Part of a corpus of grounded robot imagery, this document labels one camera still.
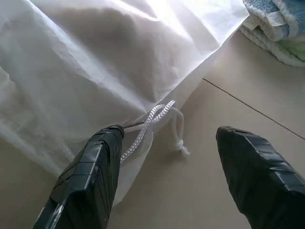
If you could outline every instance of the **white plastic sheet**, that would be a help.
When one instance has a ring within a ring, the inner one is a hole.
[[[3,0],[0,135],[59,175],[100,129],[181,106],[247,16],[242,0]]]

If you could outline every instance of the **drawstring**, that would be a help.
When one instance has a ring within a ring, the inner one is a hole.
[[[181,111],[179,111],[177,108],[173,107],[174,104],[175,104],[175,101],[171,100],[167,105],[155,106],[149,113],[148,118],[146,119],[145,123],[143,123],[141,125],[129,127],[124,130],[125,133],[133,132],[136,130],[140,130],[140,132],[139,132],[137,138],[135,139],[134,143],[132,144],[132,146],[124,154],[122,154],[121,163],[126,158],[128,158],[135,151],[135,149],[139,146],[139,144],[141,143],[142,139],[145,136],[147,128],[150,125],[154,125],[154,124],[160,122],[168,114],[169,111],[174,112],[173,119],[172,119],[172,129],[173,129],[174,138],[175,138],[175,149],[181,150],[181,152],[184,154],[187,154],[187,155],[190,154],[190,152],[187,150],[187,148],[183,145],[183,140],[182,140],[184,117],[183,117],[183,114]],[[161,110],[161,112],[154,118],[155,114],[159,110]],[[177,129],[176,129],[177,117],[179,117],[181,119],[179,133],[177,133]]]

